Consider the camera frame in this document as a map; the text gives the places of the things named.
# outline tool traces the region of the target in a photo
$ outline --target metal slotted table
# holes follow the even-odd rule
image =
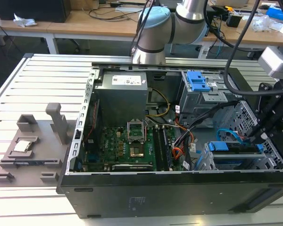
[[[41,55],[23,58],[0,89],[0,159],[17,131],[21,114],[50,120],[49,102],[61,103],[67,120],[76,120],[92,62],[129,63],[126,56]],[[168,64],[225,66],[226,60],[169,58]],[[253,89],[274,83],[255,61],[233,61]],[[150,218],[80,219],[67,198],[55,187],[0,188],[0,225],[283,225],[283,197],[257,213]]]

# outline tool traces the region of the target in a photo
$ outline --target plastic bag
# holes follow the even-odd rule
[[[14,22],[21,27],[26,27],[26,26],[34,26],[37,25],[34,19],[23,19],[18,17],[16,14],[14,14],[15,19]]]
[[[269,31],[271,32],[269,25],[271,24],[271,19],[268,15],[262,16],[259,20],[253,21],[251,26],[255,32]]]

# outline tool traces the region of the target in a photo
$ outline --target yellow wire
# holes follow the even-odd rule
[[[152,88],[152,90],[155,90],[156,92],[158,92],[165,99],[168,107],[167,107],[166,111],[161,113],[161,114],[147,114],[146,116],[149,116],[149,117],[160,117],[160,116],[164,116],[164,115],[168,114],[168,112],[170,110],[170,103],[169,103],[168,99],[160,91],[158,91],[157,89]]]

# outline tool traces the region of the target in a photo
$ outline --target cpu chip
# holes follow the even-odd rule
[[[130,145],[130,157],[132,158],[143,158],[144,148],[142,144],[131,144]]]

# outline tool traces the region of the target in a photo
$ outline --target floor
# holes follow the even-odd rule
[[[18,51],[12,44],[10,39],[5,37],[6,45],[0,47],[0,87],[6,80],[6,78],[14,70],[18,62],[21,60],[23,53],[42,53],[47,54],[46,42],[41,42],[40,38],[30,37],[10,37],[14,40],[14,43],[21,50]],[[127,56],[129,52],[130,43],[125,41],[102,41],[102,40],[90,40],[88,49],[87,40],[77,40],[81,47],[82,55],[110,55],[110,56]],[[67,39],[58,39],[58,48],[61,54],[77,54],[75,53],[76,46]],[[170,45],[166,45],[165,51],[167,57],[182,57],[182,58],[197,58],[198,51],[197,46],[194,45],[176,45],[175,54],[170,54]],[[218,47],[211,49],[212,53],[208,54],[209,59],[216,57]],[[230,48],[224,47],[218,59],[227,59],[231,52]],[[238,51],[235,59],[249,60],[246,52]]]

